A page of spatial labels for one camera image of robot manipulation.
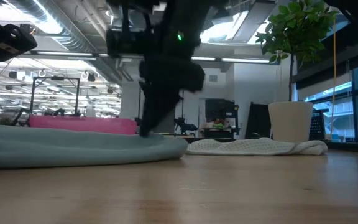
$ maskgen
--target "table surface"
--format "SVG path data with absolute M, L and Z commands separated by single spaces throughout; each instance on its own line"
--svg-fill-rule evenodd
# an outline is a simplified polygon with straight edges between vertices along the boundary
M 4 223 L 358 223 L 358 154 L 0 170 Z

